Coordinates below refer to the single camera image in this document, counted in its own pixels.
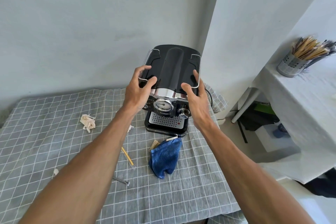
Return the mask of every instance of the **table leg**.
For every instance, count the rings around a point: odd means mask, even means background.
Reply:
[[[243,106],[237,112],[237,114],[232,118],[231,122],[235,123],[239,117],[246,111],[246,109],[253,103],[253,101],[257,98],[257,96],[261,93],[260,89],[256,89],[255,92],[246,99]]]

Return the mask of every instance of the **steam knob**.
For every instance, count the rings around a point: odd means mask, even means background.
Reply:
[[[179,109],[177,112],[178,112],[178,116],[179,116],[181,119],[188,119],[189,114],[190,114],[189,110],[186,109],[186,108],[181,108],[181,109]]]

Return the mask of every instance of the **espresso machine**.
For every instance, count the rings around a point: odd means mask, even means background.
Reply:
[[[158,45],[149,50],[144,65],[152,68],[139,74],[142,88],[153,76],[156,84],[150,91],[144,110],[148,111],[145,127],[148,131],[183,137],[187,132],[188,118],[191,116],[187,94],[181,83],[191,85],[198,96],[199,78],[196,81],[193,70],[200,75],[201,54],[180,45]]]

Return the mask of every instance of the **metal utensil holder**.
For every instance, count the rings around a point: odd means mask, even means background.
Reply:
[[[289,52],[276,67],[276,70],[283,76],[294,77],[305,69],[310,62],[311,60],[299,59]]]

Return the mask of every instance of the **drip tray grate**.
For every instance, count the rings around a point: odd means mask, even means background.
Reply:
[[[149,117],[150,124],[156,124],[160,126],[166,126],[170,128],[182,129],[184,126],[184,119],[180,117],[166,118],[157,115],[155,112],[152,112]]]

